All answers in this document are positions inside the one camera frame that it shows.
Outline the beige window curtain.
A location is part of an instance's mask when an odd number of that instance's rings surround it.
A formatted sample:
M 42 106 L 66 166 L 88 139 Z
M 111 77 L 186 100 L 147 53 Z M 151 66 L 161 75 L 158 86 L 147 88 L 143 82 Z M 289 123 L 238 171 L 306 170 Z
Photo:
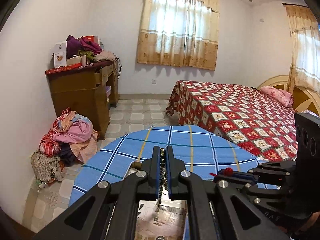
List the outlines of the beige window curtain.
M 215 70 L 220 0 L 145 0 L 137 62 Z

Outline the pink floral pillow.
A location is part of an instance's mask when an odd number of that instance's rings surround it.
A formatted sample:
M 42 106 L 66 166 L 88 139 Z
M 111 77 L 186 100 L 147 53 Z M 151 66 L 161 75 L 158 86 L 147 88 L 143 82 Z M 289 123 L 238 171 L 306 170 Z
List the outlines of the pink floral pillow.
M 283 106 L 290 108 L 293 105 L 293 96 L 283 89 L 277 89 L 271 86 L 263 86 L 260 89 L 264 94 L 274 98 Z

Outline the red knot charm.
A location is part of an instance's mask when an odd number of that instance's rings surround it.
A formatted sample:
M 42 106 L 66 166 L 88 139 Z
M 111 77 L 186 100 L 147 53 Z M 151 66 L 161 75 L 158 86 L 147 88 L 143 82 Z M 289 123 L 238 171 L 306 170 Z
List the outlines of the red knot charm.
M 217 174 L 210 172 L 210 175 L 215 176 L 228 176 L 231 177 L 233 175 L 233 169 L 231 167 L 227 167 L 225 169 L 221 169 L 217 172 Z

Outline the beige side curtain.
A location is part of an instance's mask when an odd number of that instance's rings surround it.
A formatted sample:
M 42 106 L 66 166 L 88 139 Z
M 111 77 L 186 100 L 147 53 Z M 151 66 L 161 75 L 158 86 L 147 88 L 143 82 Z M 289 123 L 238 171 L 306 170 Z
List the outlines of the beige side curtain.
M 293 48 L 287 91 L 299 86 L 319 93 L 319 24 L 310 8 L 285 8 Z

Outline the white product box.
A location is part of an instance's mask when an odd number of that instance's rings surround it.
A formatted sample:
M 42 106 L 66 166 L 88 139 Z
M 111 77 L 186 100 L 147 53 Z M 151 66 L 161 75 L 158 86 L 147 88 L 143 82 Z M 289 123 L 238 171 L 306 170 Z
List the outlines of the white product box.
M 59 42 L 54 46 L 54 68 L 67 66 L 67 42 Z

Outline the wooden headboard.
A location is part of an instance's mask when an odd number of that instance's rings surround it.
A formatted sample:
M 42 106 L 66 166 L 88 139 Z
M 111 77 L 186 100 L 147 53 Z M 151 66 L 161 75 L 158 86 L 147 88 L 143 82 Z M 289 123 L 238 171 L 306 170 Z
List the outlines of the wooden headboard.
M 271 86 L 277 89 L 287 89 L 289 76 L 288 75 L 278 75 L 272 77 L 262 84 L 260 84 L 257 89 L 261 89 L 263 86 Z M 293 89 L 293 109 L 297 112 L 303 112 L 305 110 L 310 110 L 313 113 L 319 115 L 319 104 L 320 104 L 320 97 L 319 94 L 314 92 L 313 90 L 296 86 Z

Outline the pile of clothes on floor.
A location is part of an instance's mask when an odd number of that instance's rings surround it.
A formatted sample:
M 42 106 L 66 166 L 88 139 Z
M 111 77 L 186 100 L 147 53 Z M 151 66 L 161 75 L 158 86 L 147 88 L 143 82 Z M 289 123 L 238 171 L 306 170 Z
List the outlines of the pile of clothes on floor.
M 85 164 L 96 154 L 99 133 L 88 117 L 67 108 L 45 134 L 30 157 L 40 187 L 61 181 L 65 167 Z

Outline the flat red box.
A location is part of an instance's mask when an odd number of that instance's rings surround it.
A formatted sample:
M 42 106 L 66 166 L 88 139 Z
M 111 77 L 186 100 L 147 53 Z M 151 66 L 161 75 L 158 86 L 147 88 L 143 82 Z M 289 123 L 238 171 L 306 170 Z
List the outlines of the flat red box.
M 46 75 L 50 75 L 50 74 L 54 74 L 54 73 L 59 73 L 59 72 L 64 72 L 64 71 L 69 71 L 69 70 L 74 70 L 74 69 L 78 69 L 78 68 L 81 67 L 81 66 L 82 66 L 81 63 L 76 63 L 76 64 L 64 66 L 64 67 L 53 68 L 53 69 L 46 70 L 46 71 L 45 71 L 45 74 L 46 74 Z

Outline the red patterned bedspread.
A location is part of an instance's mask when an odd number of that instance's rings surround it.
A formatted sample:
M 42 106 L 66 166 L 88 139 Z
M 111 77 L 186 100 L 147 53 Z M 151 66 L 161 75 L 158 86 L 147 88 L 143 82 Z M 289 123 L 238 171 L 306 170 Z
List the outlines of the red patterned bedspread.
M 237 84 L 177 81 L 166 115 L 196 125 L 270 161 L 294 160 L 295 110 L 263 92 Z

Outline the blue plaid tablecloth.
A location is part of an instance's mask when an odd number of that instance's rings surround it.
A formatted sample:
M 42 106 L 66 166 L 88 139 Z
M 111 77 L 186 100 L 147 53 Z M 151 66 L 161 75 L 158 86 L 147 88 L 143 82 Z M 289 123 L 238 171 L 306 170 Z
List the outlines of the blue plaid tablecloth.
M 198 126 L 152 127 L 115 139 L 89 159 L 76 176 L 69 203 L 102 180 L 121 181 L 134 161 L 150 159 L 154 146 L 168 145 L 187 170 L 204 180 L 211 180 L 213 174 L 227 167 L 247 172 L 266 161 Z

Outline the brown wooden desk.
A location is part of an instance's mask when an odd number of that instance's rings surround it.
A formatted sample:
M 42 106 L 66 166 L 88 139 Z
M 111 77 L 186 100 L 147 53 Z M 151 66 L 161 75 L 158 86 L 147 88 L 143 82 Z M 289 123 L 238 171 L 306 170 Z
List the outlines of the brown wooden desk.
M 118 70 L 117 61 L 102 61 L 47 75 L 56 115 L 70 108 L 88 117 L 99 139 L 104 140 L 110 124 L 109 109 L 119 100 Z

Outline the clothes heap on desk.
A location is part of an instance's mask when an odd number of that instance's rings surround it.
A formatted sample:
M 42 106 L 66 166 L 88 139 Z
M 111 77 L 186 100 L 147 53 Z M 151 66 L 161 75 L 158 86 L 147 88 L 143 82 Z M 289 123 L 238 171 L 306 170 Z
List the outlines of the clothes heap on desk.
M 118 59 L 114 53 L 104 50 L 95 42 L 94 38 L 94 36 L 75 38 L 69 35 L 66 39 L 67 59 L 71 59 L 73 56 L 85 56 L 89 62 L 114 62 Z

